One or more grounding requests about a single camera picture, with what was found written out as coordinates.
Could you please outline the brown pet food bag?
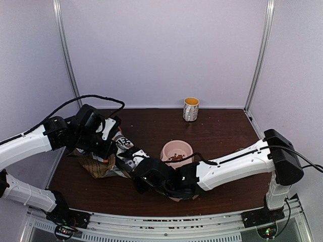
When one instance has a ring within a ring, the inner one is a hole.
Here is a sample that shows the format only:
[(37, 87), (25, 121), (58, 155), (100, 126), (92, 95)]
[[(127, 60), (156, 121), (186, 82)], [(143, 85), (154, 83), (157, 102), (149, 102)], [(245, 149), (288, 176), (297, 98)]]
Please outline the brown pet food bag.
[(75, 149), (67, 156), (76, 158), (77, 162), (85, 168), (93, 178), (106, 178), (111, 176), (121, 176), (131, 178), (133, 169), (127, 164), (128, 150), (141, 150), (136, 147), (123, 133), (114, 141), (117, 147), (115, 154), (103, 160), (93, 153), (86, 154), (81, 149)]

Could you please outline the pink double pet bowl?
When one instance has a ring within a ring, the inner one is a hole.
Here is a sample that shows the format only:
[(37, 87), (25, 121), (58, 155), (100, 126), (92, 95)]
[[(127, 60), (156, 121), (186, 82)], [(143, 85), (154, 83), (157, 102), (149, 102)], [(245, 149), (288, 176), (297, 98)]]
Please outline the pink double pet bowl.
[(162, 182), (163, 190), (173, 201), (194, 200), (199, 196), (198, 164), (194, 162), (194, 157), (192, 147), (182, 140), (169, 141), (162, 148), (160, 159), (171, 169)]

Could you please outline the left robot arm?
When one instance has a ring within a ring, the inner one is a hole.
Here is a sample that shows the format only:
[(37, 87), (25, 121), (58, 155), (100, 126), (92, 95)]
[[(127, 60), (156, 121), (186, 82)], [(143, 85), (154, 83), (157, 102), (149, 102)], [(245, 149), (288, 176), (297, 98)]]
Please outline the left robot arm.
[(103, 160), (116, 152), (113, 137), (121, 120), (104, 117), (85, 104), (75, 116), (50, 117), (25, 134), (1, 142), (1, 198), (43, 210), (55, 223), (74, 222), (74, 212), (59, 192), (38, 189), (8, 174), (6, 168), (36, 154), (60, 148), (81, 149)]

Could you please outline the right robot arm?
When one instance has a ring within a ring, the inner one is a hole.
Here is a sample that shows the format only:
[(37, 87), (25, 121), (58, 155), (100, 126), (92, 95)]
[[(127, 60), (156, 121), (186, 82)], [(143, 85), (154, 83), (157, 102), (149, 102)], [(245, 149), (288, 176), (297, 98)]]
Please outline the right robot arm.
[(270, 188), (264, 208), (259, 211), (262, 222), (270, 222), (278, 214), (291, 186), (299, 182), (304, 171), (292, 143), (274, 129), (264, 132), (255, 144), (213, 160), (200, 160), (176, 169), (165, 161), (153, 159), (142, 150), (132, 155), (134, 175), (139, 187), (148, 186), (172, 199), (193, 199), (202, 192), (248, 176), (271, 173)]

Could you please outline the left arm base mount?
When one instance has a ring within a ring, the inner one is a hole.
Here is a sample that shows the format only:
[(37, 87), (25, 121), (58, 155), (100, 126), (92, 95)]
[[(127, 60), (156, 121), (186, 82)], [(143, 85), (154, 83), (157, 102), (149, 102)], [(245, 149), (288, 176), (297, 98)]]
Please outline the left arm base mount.
[(89, 224), (90, 214), (86, 212), (68, 210), (63, 212), (45, 212), (46, 219), (53, 222), (56, 226), (54, 228), (54, 235), (58, 240), (66, 241), (71, 239), (79, 229), (86, 229)]

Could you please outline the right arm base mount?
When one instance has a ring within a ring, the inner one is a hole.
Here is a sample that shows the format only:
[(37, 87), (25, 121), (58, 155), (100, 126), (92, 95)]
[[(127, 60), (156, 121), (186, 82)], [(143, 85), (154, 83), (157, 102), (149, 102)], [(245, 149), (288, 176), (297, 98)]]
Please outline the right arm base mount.
[(274, 239), (278, 234), (277, 221), (285, 218), (283, 209), (269, 210), (261, 208), (241, 213), (245, 228), (255, 227), (263, 239)]

